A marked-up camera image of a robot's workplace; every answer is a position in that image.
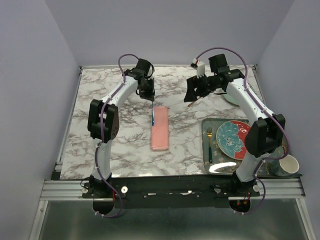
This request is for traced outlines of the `pink cloth napkin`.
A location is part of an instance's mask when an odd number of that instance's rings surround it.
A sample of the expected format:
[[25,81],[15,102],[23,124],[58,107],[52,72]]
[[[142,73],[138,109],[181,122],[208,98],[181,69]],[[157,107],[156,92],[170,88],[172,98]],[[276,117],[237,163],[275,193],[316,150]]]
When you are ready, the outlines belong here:
[[151,149],[153,151],[169,149],[169,111],[166,106],[156,106],[153,109]]

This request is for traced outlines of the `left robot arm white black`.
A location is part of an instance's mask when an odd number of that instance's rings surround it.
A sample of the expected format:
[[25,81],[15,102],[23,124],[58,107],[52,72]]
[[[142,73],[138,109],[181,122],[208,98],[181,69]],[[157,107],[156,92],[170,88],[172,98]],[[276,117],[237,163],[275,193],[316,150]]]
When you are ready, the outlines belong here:
[[135,67],[120,69],[122,80],[101,100],[94,99],[89,105],[87,129],[95,145],[94,168],[88,177],[88,191],[99,197],[107,197],[111,186],[111,146],[120,129],[119,108],[136,93],[141,99],[155,101],[155,68],[148,60],[139,58]]

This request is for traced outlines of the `blue handled utensil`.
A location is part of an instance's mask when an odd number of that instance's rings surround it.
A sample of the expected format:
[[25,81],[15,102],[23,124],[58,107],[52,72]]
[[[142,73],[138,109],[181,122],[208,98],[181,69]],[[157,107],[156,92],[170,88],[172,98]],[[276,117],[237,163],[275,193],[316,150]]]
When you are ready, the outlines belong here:
[[151,126],[155,125],[155,103],[151,102]]

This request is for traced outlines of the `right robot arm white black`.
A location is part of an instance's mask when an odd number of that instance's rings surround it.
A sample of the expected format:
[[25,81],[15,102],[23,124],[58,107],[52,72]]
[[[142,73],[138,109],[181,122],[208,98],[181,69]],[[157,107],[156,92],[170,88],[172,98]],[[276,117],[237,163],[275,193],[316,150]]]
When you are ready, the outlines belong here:
[[247,84],[248,70],[231,69],[224,54],[209,58],[211,76],[205,74],[205,63],[194,58],[191,67],[196,75],[186,80],[187,90],[183,101],[195,102],[217,89],[237,101],[247,117],[250,130],[244,139],[246,154],[240,166],[232,174],[230,191],[241,196],[256,182],[257,172],[263,161],[281,145],[285,137],[286,119],[274,114]]

